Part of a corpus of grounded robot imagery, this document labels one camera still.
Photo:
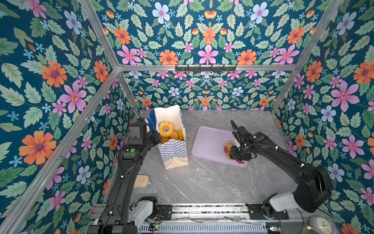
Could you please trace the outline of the black hook rail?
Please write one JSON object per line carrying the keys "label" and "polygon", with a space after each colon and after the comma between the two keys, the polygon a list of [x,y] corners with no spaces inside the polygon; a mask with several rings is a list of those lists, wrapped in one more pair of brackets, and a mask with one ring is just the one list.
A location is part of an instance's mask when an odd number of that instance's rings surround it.
{"label": "black hook rail", "polygon": [[232,72],[236,71],[235,65],[176,65],[175,71],[177,72]]}

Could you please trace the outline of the blue checkered paper bag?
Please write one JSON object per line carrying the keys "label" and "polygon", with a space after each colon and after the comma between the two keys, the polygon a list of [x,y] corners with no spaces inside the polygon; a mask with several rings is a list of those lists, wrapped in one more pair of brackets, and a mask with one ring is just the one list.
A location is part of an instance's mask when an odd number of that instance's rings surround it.
{"label": "blue checkered paper bag", "polygon": [[183,111],[179,105],[167,108],[154,108],[156,115],[156,131],[159,133],[159,124],[164,121],[170,121],[174,125],[174,131],[183,131],[184,141],[171,139],[170,137],[161,137],[162,142],[158,145],[158,149],[164,163],[165,169],[186,166],[189,164],[187,153],[187,135],[183,122]]}

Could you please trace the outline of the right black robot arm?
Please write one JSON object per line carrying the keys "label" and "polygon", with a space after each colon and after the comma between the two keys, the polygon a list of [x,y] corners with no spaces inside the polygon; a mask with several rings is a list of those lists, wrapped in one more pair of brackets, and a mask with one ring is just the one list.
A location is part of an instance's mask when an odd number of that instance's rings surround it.
{"label": "right black robot arm", "polygon": [[313,166],[301,161],[261,132],[252,135],[240,127],[232,134],[239,143],[238,147],[233,146],[230,150],[232,160],[250,161],[257,155],[263,156],[297,183],[295,191],[274,194],[263,201],[262,211],[266,217],[271,218],[276,212],[288,209],[313,213],[331,197],[331,178],[328,170],[321,165]]}

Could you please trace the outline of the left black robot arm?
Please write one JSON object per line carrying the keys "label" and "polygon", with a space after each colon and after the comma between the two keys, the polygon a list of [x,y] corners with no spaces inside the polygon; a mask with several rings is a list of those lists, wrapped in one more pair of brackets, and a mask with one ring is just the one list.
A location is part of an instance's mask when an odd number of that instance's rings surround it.
{"label": "left black robot arm", "polygon": [[100,218],[88,226],[88,234],[137,234],[148,217],[158,217],[156,197],[144,197],[130,208],[135,181],[147,152],[161,143],[160,134],[148,131],[147,127],[147,123],[140,122],[130,126],[129,142],[117,153],[118,168],[107,205]]}

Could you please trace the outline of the round sugared bread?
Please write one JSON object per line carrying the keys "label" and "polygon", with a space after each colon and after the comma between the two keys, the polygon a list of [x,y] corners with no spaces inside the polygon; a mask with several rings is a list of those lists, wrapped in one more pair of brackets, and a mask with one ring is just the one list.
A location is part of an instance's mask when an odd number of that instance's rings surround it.
{"label": "round sugared bread", "polygon": [[176,139],[176,140],[179,140],[179,135],[177,132],[173,132],[172,135],[170,136],[171,139]]}

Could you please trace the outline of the ring pretzel bread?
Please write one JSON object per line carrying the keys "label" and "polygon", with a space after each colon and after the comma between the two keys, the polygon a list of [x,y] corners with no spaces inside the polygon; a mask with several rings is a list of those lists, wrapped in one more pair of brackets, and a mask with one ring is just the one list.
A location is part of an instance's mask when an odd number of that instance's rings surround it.
{"label": "ring pretzel bread", "polygon": [[171,137],[174,133],[174,125],[170,121],[159,124],[159,133],[162,137]]}

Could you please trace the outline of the alarm clock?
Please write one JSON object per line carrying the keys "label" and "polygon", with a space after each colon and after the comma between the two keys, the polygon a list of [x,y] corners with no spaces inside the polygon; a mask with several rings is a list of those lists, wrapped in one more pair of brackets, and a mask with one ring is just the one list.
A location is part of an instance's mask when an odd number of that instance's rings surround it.
{"label": "alarm clock", "polygon": [[306,228],[310,234],[333,234],[333,226],[321,216],[313,216],[305,219]]}

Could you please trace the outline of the red silicone tongs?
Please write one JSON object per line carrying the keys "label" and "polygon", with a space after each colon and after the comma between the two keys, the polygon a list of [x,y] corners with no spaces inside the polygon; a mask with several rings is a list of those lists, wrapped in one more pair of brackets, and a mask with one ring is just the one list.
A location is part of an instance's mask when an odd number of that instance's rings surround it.
{"label": "red silicone tongs", "polygon": [[233,146],[233,144],[232,144],[232,142],[230,141],[230,142],[228,142],[228,143],[225,145],[225,147],[224,147],[224,152],[225,152],[227,158],[228,158],[230,161],[236,161],[236,162],[239,163],[239,164],[244,164],[243,161],[240,161],[240,160],[237,160],[237,159],[232,159],[232,158],[230,157],[232,146]]}

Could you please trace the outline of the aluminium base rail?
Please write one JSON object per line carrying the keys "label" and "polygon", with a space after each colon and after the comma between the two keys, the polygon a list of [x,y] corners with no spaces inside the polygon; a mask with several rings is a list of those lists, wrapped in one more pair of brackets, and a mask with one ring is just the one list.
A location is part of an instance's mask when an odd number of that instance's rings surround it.
{"label": "aluminium base rail", "polygon": [[221,220],[232,219],[235,222],[250,222],[263,220],[271,222],[273,220],[300,220],[320,216],[326,219],[330,217],[324,212],[324,207],[314,213],[308,213],[300,208],[289,209],[278,212],[273,217],[268,218],[262,211],[262,204],[249,203],[176,203],[170,205],[159,205],[156,213],[163,221],[172,220]]}

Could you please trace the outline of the beige long bread loaf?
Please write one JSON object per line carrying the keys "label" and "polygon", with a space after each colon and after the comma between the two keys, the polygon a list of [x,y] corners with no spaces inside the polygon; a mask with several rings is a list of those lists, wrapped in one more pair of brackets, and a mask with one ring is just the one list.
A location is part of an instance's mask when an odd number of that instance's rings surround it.
{"label": "beige long bread loaf", "polygon": [[137,175],[134,188],[147,188],[150,185],[150,177],[148,175]]}

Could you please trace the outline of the lilac plastic tray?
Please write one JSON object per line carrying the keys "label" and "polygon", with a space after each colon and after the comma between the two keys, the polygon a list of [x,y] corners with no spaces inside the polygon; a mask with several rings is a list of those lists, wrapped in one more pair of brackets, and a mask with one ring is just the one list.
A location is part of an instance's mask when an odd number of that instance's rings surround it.
{"label": "lilac plastic tray", "polygon": [[226,155],[225,146],[229,141],[231,141],[234,146],[239,145],[232,131],[200,126],[192,145],[191,155],[198,159],[238,168],[246,168],[248,166],[247,162],[230,160]]}

